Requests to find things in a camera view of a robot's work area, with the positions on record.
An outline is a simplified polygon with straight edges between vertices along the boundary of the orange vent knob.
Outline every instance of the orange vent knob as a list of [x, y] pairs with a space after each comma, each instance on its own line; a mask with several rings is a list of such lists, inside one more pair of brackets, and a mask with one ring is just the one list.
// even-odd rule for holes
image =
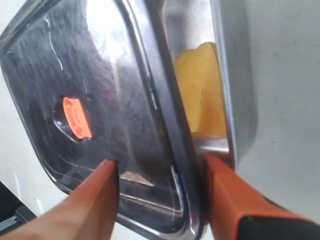
[[92, 138], [80, 99], [64, 97], [62, 105], [66, 120], [74, 135], [79, 139]]

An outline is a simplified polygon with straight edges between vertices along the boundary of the white surface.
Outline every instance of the white surface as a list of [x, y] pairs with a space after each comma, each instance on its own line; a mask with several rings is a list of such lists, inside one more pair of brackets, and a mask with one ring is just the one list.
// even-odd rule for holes
[[[0, 3], [0, 32], [24, 0]], [[245, 0], [259, 124], [238, 173], [320, 223], [320, 1]], [[65, 195], [49, 180], [0, 76], [0, 181], [40, 215]], [[112, 239], [141, 237], [116, 224]], [[205, 239], [212, 239], [210, 231]]]

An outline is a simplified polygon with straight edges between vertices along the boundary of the potato slice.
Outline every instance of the potato slice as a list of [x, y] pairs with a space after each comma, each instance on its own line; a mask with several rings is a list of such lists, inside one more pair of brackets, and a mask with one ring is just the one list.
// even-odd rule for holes
[[190, 130], [201, 136], [227, 137], [226, 118], [215, 45], [186, 50], [174, 69]]

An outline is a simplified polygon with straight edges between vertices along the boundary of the cheese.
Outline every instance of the cheese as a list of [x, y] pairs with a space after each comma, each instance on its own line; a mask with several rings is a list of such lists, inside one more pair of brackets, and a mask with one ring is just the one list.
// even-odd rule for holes
[[214, 43], [186, 50], [174, 69], [186, 118], [193, 134], [227, 137], [219, 65]]

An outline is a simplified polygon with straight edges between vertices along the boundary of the metal lid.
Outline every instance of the metal lid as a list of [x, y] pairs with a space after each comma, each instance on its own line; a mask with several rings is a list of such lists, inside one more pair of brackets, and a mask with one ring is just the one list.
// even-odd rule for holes
[[[59, 188], [117, 159], [120, 223], [153, 239], [201, 236], [196, 152], [154, 2], [29, 0], [0, 45], [16, 108]], [[65, 97], [81, 102], [89, 137], [70, 128]]]

